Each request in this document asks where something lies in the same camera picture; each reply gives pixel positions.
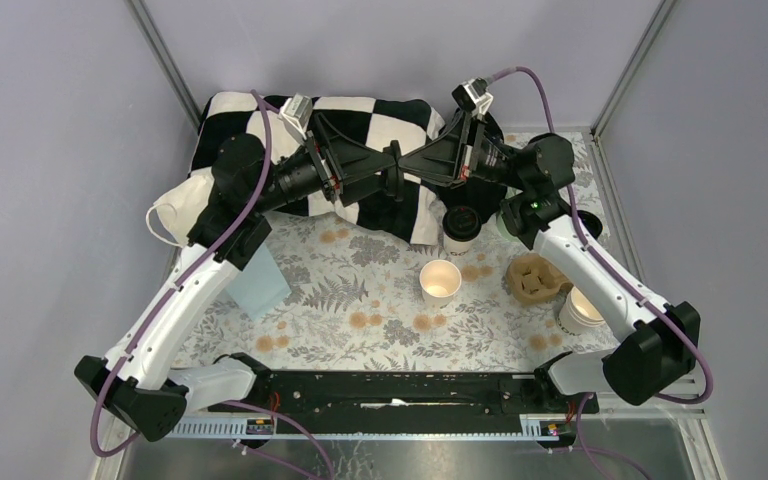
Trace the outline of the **white paper coffee cup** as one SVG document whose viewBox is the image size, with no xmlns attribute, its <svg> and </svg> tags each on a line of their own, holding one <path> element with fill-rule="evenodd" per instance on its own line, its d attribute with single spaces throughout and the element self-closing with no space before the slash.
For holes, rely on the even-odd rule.
<svg viewBox="0 0 768 480">
<path fill-rule="evenodd" d="M 448 255 L 462 256 L 466 254 L 473 246 L 477 235 L 450 235 L 444 233 L 443 235 L 443 248 Z"/>
</svg>

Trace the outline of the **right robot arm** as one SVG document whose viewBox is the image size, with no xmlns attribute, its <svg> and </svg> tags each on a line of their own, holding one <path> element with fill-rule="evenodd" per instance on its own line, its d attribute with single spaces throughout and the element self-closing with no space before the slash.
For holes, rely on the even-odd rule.
<svg viewBox="0 0 768 480">
<path fill-rule="evenodd" d="M 500 203 L 508 232 L 546 259 L 578 288 L 609 326 L 618 346 L 565 354 L 545 364 L 533 386 L 535 402 L 557 412 L 573 395 L 611 390 L 639 406 L 669 400 L 675 381 L 709 366 L 698 349 L 699 314 L 689 303 L 672 304 L 629 273 L 581 224 L 573 195 L 571 143 L 552 132 L 514 148 L 486 134 L 486 121 L 460 112 L 450 128 L 402 155 L 397 165 L 422 180 L 455 187 L 479 179 L 516 189 Z"/>
</svg>

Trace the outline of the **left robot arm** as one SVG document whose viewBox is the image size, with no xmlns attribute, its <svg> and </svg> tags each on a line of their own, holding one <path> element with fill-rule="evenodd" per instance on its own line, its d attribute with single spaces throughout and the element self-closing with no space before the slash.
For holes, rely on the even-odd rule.
<svg viewBox="0 0 768 480">
<path fill-rule="evenodd" d="M 111 413 L 146 440 L 166 437 L 196 410 L 236 401 L 256 411 L 269 401 L 268 381 L 240 355 L 206 367 L 172 366 L 199 317 L 269 236 L 267 212 L 316 192 L 349 202 L 396 192 L 404 183 L 397 138 L 380 147 L 358 142 L 321 113 L 291 156 L 273 162 L 271 141 L 270 133 L 242 132 L 223 140 L 212 166 L 215 186 L 166 283 L 114 347 L 76 366 L 96 411 Z"/>
</svg>

